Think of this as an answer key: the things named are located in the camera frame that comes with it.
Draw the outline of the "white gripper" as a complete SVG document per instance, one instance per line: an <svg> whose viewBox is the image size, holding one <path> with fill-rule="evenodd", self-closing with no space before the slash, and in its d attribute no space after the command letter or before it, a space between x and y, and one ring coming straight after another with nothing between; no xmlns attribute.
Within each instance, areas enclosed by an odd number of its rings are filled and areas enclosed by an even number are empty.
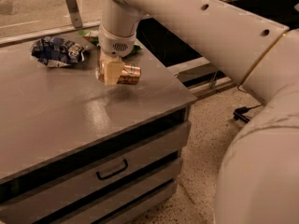
<svg viewBox="0 0 299 224"><path fill-rule="evenodd" d="M107 86L116 85L121 76L125 57L133 50L136 40L136 26L129 29L128 36L116 35L110 32L103 24L99 27L99 46L101 48L99 61L104 64L104 82Z"/></svg>

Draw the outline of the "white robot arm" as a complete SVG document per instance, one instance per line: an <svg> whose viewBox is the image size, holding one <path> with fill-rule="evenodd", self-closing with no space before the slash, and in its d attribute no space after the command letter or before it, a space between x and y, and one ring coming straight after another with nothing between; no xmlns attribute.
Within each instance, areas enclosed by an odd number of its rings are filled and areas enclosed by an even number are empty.
<svg viewBox="0 0 299 224"><path fill-rule="evenodd" d="M299 224L298 33L220 0L106 0L103 37L128 40L140 15L199 52L262 106L221 162L213 224Z"/></svg>

